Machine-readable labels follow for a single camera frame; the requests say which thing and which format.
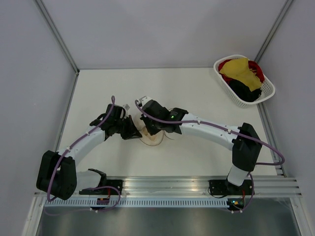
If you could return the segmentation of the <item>cream mesh laundry bag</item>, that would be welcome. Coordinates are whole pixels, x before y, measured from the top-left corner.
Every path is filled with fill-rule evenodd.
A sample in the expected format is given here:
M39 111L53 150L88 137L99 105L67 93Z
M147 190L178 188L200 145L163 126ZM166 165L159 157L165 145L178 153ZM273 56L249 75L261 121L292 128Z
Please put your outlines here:
M162 141L167 138L169 140L175 140L174 138L171 138L166 134L165 131L160 131L155 135L149 134L144 121L141 119L141 113L137 113L135 116L136 120L136 128L139 131L139 133L142 135L140 138L140 141L150 147L158 146L162 143Z

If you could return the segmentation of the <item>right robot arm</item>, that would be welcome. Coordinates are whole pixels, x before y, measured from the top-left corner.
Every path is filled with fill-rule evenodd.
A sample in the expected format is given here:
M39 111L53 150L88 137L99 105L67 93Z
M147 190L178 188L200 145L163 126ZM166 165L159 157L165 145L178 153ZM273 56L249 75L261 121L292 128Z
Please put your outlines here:
M145 96L135 101L150 135L159 132L191 135L225 147L232 153L232 166L225 181L230 194L238 193L247 175L255 168L262 145L254 127L248 123L241 126L212 123L187 110L161 106Z

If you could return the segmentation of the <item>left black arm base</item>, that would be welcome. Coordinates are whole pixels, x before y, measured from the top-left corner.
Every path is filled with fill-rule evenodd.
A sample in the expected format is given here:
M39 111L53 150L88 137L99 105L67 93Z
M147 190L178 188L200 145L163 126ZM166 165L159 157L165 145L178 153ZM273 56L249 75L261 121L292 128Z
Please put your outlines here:
M118 196L117 191L121 194L124 181L122 179L101 180L96 187L84 188L79 191L79 195L114 195Z

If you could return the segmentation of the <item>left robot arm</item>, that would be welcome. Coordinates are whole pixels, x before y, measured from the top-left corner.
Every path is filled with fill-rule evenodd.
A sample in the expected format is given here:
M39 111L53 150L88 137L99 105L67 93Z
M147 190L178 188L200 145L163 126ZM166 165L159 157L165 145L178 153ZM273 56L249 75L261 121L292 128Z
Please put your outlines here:
M93 120L86 133L73 144L58 151L46 151L41 159L36 187L53 201L56 198L67 200L73 193L80 195L111 194L119 185L112 186L103 171L89 168L84 172L76 170L78 164L95 147L115 134L123 140L141 138L140 132L128 115L129 105L109 104L106 112Z

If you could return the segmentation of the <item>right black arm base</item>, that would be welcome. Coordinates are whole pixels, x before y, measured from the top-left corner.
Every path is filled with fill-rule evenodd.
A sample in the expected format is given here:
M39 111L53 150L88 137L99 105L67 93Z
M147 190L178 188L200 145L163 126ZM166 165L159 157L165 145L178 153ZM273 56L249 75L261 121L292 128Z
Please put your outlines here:
M214 197L250 196L253 191L252 181L246 179L240 186L229 183L226 179L209 180L209 192Z

